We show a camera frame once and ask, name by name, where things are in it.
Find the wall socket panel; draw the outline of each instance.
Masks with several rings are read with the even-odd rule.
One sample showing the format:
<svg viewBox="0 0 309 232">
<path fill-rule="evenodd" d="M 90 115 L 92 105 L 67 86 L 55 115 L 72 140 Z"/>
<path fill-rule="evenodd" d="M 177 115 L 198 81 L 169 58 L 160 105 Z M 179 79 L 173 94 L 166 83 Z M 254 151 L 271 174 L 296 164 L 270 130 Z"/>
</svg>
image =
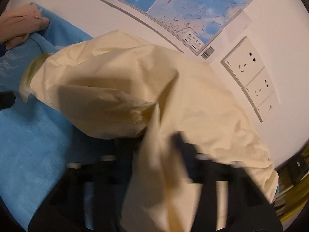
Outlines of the wall socket panel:
<svg viewBox="0 0 309 232">
<path fill-rule="evenodd" d="M 244 90 L 253 107 L 259 107 L 275 91 L 267 69 L 264 68 Z"/>
<path fill-rule="evenodd" d="M 248 37 L 221 61 L 240 87 L 247 86 L 264 68 L 263 60 Z"/>
<path fill-rule="evenodd" d="M 276 111 L 279 100 L 263 60 L 248 37 L 244 37 L 221 61 L 241 87 L 260 122 Z"/>
</svg>

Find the blue tablecloth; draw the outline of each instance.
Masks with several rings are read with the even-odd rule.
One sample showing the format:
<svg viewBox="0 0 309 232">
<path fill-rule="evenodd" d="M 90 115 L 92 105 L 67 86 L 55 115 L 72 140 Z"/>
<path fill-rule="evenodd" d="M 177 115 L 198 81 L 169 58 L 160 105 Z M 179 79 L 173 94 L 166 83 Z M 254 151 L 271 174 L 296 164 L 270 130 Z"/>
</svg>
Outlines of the blue tablecloth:
<svg viewBox="0 0 309 232">
<path fill-rule="evenodd" d="M 12 90 L 18 95 L 22 74 L 38 55 L 91 39 L 50 11 L 43 9 L 42 15 L 50 18 L 48 29 L 31 34 L 0 58 L 1 91 Z M 86 136 L 36 98 L 31 96 L 26 104 L 17 98 L 12 108 L 0 112 L 0 196 L 27 230 L 67 162 L 90 163 L 113 149 L 113 141 Z"/>
</svg>

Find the white wall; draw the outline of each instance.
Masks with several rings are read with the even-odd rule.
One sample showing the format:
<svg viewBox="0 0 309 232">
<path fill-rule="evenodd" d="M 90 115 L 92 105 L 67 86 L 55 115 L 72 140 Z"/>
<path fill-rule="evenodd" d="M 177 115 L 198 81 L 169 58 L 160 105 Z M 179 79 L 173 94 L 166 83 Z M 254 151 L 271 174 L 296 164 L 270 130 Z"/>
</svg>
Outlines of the white wall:
<svg viewBox="0 0 309 232">
<path fill-rule="evenodd" d="M 89 35 L 96 37 L 116 29 L 175 49 L 147 26 L 99 0 L 11 0 L 8 8 L 36 2 Z M 298 151 L 309 138 L 309 14 L 300 0 L 254 0 L 245 13 L 252 23 L 211 66 L 252 118 L 276 165 Z M 220 64 L 226 54 L 248 36 L 271 75 L 279 100 L 278 111 L 260 123 L 247 98 Z"/>
</svg>

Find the cream plastic bag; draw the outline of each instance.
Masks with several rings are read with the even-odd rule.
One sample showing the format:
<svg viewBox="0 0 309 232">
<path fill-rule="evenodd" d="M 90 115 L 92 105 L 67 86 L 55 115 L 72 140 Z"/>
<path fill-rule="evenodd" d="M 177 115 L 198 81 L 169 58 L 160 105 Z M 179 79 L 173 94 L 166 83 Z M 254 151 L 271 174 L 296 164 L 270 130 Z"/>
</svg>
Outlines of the cream plastic bag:
<svg viewBox="0 0 309 232">
<path fill-rule="evenodd" d="M 122 208 L 128 232 L 190 231 L 200 186 L 171 143 L 176 131 L 218 162 L 241 161 L 274 197 L 278 175 L 268 147 L 206 63 L 115 31 L 50 56 L 30 85 L 89 136 L 145 133 Z"/>
</svg>

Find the power socket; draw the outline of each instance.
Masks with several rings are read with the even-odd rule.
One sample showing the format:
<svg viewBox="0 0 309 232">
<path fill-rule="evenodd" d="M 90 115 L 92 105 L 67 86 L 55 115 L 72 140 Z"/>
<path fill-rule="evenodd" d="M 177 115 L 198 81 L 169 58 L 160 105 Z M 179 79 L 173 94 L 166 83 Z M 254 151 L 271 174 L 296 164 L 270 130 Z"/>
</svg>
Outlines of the power socket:
<svg viewBox="0 0 309 232">
<path fill-rule="evenodd" d="M 276 92 L 273 92 L 257 109 L 256 113 L 262 122 L 273 120 L 273 116 L 280 112 L 280 102 Z"/>
<path fill-rule="evenodd" d="M 264 63 L 248 37 L 221 61 L 240 87 L 247 86 L 264 68 Z"/>
<path fill-rule="evenodd" d="M 275 91 L 267 69 L 263 69 L 243 91 L 253 102 L 252 106 L 259 107 Z"/>
</svg>

